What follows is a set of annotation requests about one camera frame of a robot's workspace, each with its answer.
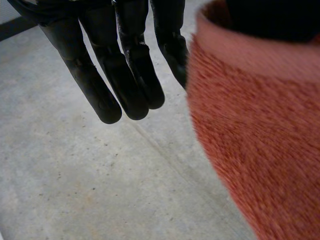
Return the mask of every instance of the concrete floor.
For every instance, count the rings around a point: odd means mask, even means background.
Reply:
[[[203,2],[187,0],[188,41]],[[255,239],[196,141],[152,21],[166,103],[138,122],[100,122],[38,27],[0,42],[4,240]]]

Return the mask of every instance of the fleece fabric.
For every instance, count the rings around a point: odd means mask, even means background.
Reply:
[[[197,137],[259,240],[319,240],[320,45],[234,32],[215,8],[188,63]]]

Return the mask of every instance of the black object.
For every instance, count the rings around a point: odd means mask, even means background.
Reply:
[[[80,21],[124,111],[133,120],[143,119],[149,109],[125,56],[120,52],[114,6],[85,10]]]
[[[174,77],[186,88],[188,49],[180,29],[184,24],[185,0],[150,0],[156,40]]]
[[[40,27],[101,121],[117,122],[122,115],[121,108],[90,59],[78,19],[63,19]]]
[[[79,20],[129,118],[143,119],[149,109],[158,109],[164,104],[165,95],[144,38],[148,0],[118,0],[114,4],[112,0],[38,0],[36,4],[33,0],[8,1],[22,16],[40,26],[104,123],[117,122],[122,110],[92,63]],[[182,86],[186,82],[187,54],[186,41],[180,35],[184,2],[166,0],[166,7],[170,9],[166,12],[159,0],[153,9],[158,45]],[[117,23],[124,54],[117,41]]]
[[[320,32],[320,0],[226,0],[233,28],[260,38],[306,43]]]
[[[0,41],[22,33],[37,26],[34,22],[20,16],[11,21],[0,24]]]
[[[146,45],[144,32],[148,14],[148,0],[114,1],[119,36],[129,67],[150,109],[158,109],[165,95],[155,72]]]

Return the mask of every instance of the black glove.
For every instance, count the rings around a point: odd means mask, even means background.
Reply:
[[[163,105],[165,95],[144,40],[148,0],[8,1],[22,16],[39,24],[104,123],[117,122],[122,110],[91,61],[79,20],[128,117],[143,119],[149,109]],[[157,41],[174,76],[184,87],[188,51],[180,28],[185,0],[165,2],[166,7],[163,0],[152,1]],[[117,22],[124,55],[117,42]]]

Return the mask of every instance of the glove finger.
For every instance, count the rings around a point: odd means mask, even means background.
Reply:
[[[81,14],[80,21],[125,113],[133,120],[145,118],[149,112],[147,102],[117,42],[114,6],[104,4],[98,8],[87,8]]]
[[[40,28],[58,50],[101,121],[117,122],[122,116],[121,108],[90,59],[78,19],[65,18]]]
[[[147,0],[122,0],[114,4],[122,49],[135,81],[150,109],[165,102],[165,94],[155,72],[144,32],[148,14]]]
[[[184,23],[185,0],[150,0],[156,40],[174,77],[185,88],[188,49],[180,29]]]

